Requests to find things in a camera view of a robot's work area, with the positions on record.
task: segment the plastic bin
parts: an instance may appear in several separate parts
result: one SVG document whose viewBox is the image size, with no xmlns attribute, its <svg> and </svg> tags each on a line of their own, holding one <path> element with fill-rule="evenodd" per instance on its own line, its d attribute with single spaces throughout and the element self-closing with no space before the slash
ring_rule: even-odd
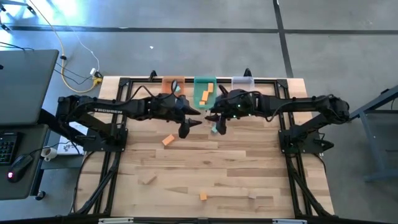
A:
<svg viewBox="0 0 398 224">
<path fill-rule="evenodd" d="M 208 84 L 213 84 L 213 92 L 209 93 L 206 104 L 200 105 L 203 91 L 208 90 Z M 216 77 L 195 77 L 193 79 L 193 104 L 198 109 L 209 109 L 211 108 L 217 97 L 217 78 Z"/>
<path fill-rule="evenodd" d="M 172 92 L 172 82 L 173 80 L 177 81 L 177 85 L 180 87 L 180 91 L 176 91 L 174 95 L 184 95 L 184 87 L 185 87 L 185 77 L 163 77 L 162 79 L 162 93 L 171 93 Z"/>
<path fill-rule="evenodd" d="M 254 90 L 254 79 L 253 77 L 232 77 L 232 90 L 246 90 L 253 91 Z"/>
</svg>

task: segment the wooden table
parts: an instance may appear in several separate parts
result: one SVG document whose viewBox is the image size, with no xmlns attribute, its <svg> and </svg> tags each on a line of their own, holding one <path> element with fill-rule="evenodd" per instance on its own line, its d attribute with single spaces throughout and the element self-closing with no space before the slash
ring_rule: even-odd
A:
<svg viewBox="0 0 398 224">
<path fill-rule="evenodd" d="M 119 79 L 105 77 L 99 97 L 114 99 Z M 303 79 L 291 78 L 288 84 L 291 97 L 307 97 Z M 134 83 L 133 91 L 139 85 Z M 160 92 L 160 83 L 145 86 L 153 94 Z M 229 84 L 224 86 L 227 90 L 231 88 Z M 274 95 L 272 85 L 256 84 L 256 90 Z M 185 84 L 185 94 L 193 105 L 192 83 Z M 147 93 L 142 90 L 136 98 L 145 96 Z M 95 116 L 111 122 L 110 114 Z M 294 116 L 297 124 L 312 118 L 311 113 Z M 192 116 L 202 119 L 203 124 L 191 128 L 186 139 L 177 138 L 166 147 L 162 140 L 169 134 L 177 137 L 178 124 L 154 119 L 127 120 L 129 136 L 119 166 L 113 217 L 294 217 L 285 158 L 277 140 L 278 119 L 270 123 L 257 117 L 231 120 L 227 122 L 227 133 L 221 136 L 210 133 L 211 123 L 204 117 L 204 111 Z M 103 152 L 96 152 L 87 160 L 78 186 L 77 208 L 97 187 L 103 156 Z M 304 154 L 303 164 L 309 189 L 326 211 L 333 213 L 322 163 L 314 155 Z M 157 178 L 144 185 L 141 180 L 153 174 Z M 108 189 L 105 192 L 102 209 Z M 200 192 L 207 194 L 207 201 L 200 200 Z M 253 192 L 257 199 L 248 198 Z M 299 187 L 297 192 L 304 211 Z"/>
</svg>

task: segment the yellow cable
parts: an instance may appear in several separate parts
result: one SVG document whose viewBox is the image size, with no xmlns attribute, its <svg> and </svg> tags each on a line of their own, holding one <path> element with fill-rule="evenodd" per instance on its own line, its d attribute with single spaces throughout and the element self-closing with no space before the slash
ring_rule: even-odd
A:
<svg viewBox="0 0 398 224">
<path fill-rule="evenodd" d="M 64 51 L 64 49 L 63 49 L 62 40 L 61 40 L 60 36 L 58 36 L 57 31 L 55 31 L 54 27 L 53 27 L 53 26 L 51 25 L 51 23 L 45 18 L 45 16 L 42 14 L 42 12 L 40 12 L 39 8 L 38 8 L 31 0 L 29 0 L 29 2 L 37 9 L 37 11 L 40 13 L 40 15 L 42 15 L 42 17 L 44 18 L 44 20 L 50 25 L 51 29 L 54 31 L 55 35 L 57 36 L 58 40 L 60 41 L 61 49 L 62 49 L 62 56 L 65 56 L 65 51 Z M 62 80 L 63 80 L 64 84 L 65 84 L 69 89 L 71 89 L 72 91 L 74 91 L 74 92 L 76 92 L 76 93 L 87 93 L 87 92 L 91 91 L 98 83 L 100 83 L 100 82 L 98 82 L 98 81 L 96 82 L 96 81 L 95 81 L 96 79 L 94 79 L 94 81 L 93 81 L 93 86 L 91 86 L 91 88 L 89 88 L 88 90 L 83 90 L 83 91 L 75 90 L 74 88 L 72 88 L 72 87 L 67 83 L 67 81 L 65 80 L 65 77 L 63 76 L 63 73 L 64 73 L 64 71 L 65 71 L 65 67 L 63 66 L 64 61 L 65 61 L 65 60 L 62 59 L 61 77 L 62 77 Z"/>
</svg>

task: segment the gray floor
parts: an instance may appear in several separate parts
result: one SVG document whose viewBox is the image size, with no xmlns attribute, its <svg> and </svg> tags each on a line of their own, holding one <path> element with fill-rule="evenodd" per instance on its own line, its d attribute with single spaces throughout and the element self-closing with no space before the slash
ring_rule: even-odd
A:
<svg viewBox="0 0 398 224">
<path fill-rule="evenodd" d="M 56 25 L 95 27 L 212 27 L 275 29 L 271 0 L 34 1 Z M 286 29 L 398 29 L 398 2 L 391 0 L 279 0 Z M 20 7 L 7 7 L 3 22 L 45 25 Z M 67 67 L 88 75 L 96 60 L 72 32 L 60 32 Z M 79 32 L 98 56 L 104 75 L 241 75 L 286 77 L 278 34 L 107 33 Z M 309 95 L 333 93 L 355 110 L 398 84 L 396 35 L 287 35 L 295 78 L 304 78 Z M 0 41 L 35 49 L 60 49 L 52 32 L 0 31 Z M 74 87 L 83 90 L 89 83 Z M 99 88 L 89 95 L 98 95 Z M 44 108 L 54 113 L 59 96 L 72 91 L 54 73 Z M 359 121 L 322 130 L 335 148 L 325 153 L 328 183 L 337 215 L 398 222 L 398 181 L 365 183 L 374 170 Z M 48 197 L 0 202 L 0 220 L 65 215 L 72 201 L 77 170 L 48 170 L 41 189 Z"/>
</svg>

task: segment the small wooden block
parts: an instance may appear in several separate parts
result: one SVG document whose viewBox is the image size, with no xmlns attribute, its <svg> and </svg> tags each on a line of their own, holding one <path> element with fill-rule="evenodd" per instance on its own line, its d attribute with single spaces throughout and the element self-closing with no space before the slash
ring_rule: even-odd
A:
<svg viewBox="0 0 398 224">
<path fill-rule="evenodd" d="M 203 91 L 203 95 L 201 96 L 202 101 L 207 101 L 207 98 L 209 97 L 209 92 L 208 91 Z"/>
<path fill-rule="evenodd" d="M 250 199 L 256 199 L 257 198 L 257 194 L 255 192 L 249 192 L 249 198 Z"/>
<path fill-rule="evenodd" d="M 208 86 L 208 88 L 207 88 L 207 91 L 208 91 L 209 93 L 212 93 L 212 92 L 213 92 L 213 89 L 214 89 L 213 83 L 209 83 L 209 86 Z"/>
<path fill-rule="evenodd" d="M 174 136 L 171 134 L 167 136 L 167 138 L 163 139 L 162 143 L 164 146 L 170 144 L 172 141 L 174 141 Z"/>
<path fill-rule="evenodd" d="M 207 194 L 204 192 L 200 192 L 200 200 L 207 200 Z"/>
<path fill-rule="evenodd" d="M 157 177 L 156 174 L 149 174 L 149 175 L 140 177 L 139 180 L 141 180 L 143 184 L 149 185 L 150 183 L 152 183 L 152 181 L 154 181 L 156 179 L 156 177 Z"/>
</svg>

